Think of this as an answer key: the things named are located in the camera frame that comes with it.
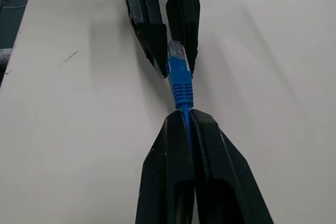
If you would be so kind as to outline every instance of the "white tabletop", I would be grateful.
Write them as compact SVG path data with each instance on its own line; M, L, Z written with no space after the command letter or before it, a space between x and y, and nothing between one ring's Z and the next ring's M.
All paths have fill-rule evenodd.
M334 223L336 0L200 2L195 108L246 157L275 223ZM174 103L125 0L29 0L7 73L0 223L134 223Z

